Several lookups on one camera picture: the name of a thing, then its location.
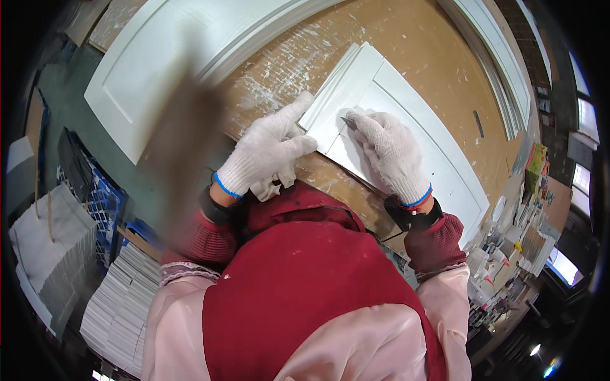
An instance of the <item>person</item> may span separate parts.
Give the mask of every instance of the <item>person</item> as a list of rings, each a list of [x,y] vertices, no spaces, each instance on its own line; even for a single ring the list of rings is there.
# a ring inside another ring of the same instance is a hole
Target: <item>person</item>
[[[286,135],[302,93],[255,121],[164,252],[142,380],[469,380],[463,226],[443,213],[411,131],[386,113],[346,117],[395,194],[414,291],[344,203],[297,180],[266,202],[249,187],[317,148]]]

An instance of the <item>white wooden board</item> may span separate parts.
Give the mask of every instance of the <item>white wooden board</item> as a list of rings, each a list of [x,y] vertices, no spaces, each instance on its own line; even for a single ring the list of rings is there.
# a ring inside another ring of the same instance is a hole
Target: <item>white wooden board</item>
[[[149,0],[95,71],[85,99],[117,145],[137,163],[144,147],[137,118],[148,93],[195,27],[196,72],[219,82],[283,31],[341,0]]]
[[[479,230],[489,202],[475,172],[440,119],[400,73],[368,43],[350,48],[299,120],[318,141],[318,151],[385,193],[353,131],[340,119],[354,107],[388,112],[411,128],[422,148],[423,169],[444,211],[464,225],[463,247]]]

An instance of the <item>blue plastic crate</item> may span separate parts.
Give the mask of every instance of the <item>blue plastic crate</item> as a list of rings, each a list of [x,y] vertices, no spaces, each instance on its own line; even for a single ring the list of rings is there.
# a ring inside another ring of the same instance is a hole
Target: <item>blue plastic crate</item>
[[[98,223],[96,253],[98,260],[107,269],[117,256],[117,246],[120,234],[117,226],[121,224],[123,212],[127,201],[127,193],[122,189],[116,189],[109,179],[104,177],[96,167],[93,157],[86,158],[91,167],[93,177],[87,201],[87,212]],[[61,166],[57,165],[57,184],[65,183],[66,177]],[[70,184],[68,188],[74,197],[76,193]]]

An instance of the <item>pink sleeve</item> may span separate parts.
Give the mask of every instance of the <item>pink sleeve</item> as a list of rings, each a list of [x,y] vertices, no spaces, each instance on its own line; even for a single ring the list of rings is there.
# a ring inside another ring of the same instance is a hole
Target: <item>pink sleeve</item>
[[[404,248],[411,258],[409,267],[415,270],[417,281],[422,283],[436,274],[466,262],[466,254],[458,242],[464,226],[460,220],[444,213],[430,229],[409,232],[404,238]]]
[[[184,276],[155,294],[148,310],[142,381],[209,380],[203,352],[203,298],[215,282]]]
[[[443,347],[450,380],[470,380],[470,360],[466,354],[469,276],[470,270],[463,263],[428,279],[416,291]]]
[[[216,281],[237,250],[230,225],[217,226],[197,209],[179,231],[161,258],[161,285],[185,275]]]

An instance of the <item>gloved hand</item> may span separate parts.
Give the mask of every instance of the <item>gloved hand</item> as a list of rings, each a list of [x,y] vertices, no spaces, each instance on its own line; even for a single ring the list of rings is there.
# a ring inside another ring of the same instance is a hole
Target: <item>gloved hand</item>
[[[346,117],[356,123],[354,134],[371,166],[403,206],[415,210],[424,203],[432,184],[422,170],[422,150],[411,130],[385,112],[363,115],[350,110]]]
[[[313,137],[295,133],[296,120],[311,106],[307,91],[273,115],[258,119],[235,146],[224,165],[214,174],[219,186],[233,197],[242,197],[252,184],[271,177],[290,161],[314,152]],[[286,136],[292,137],[283,141]]]

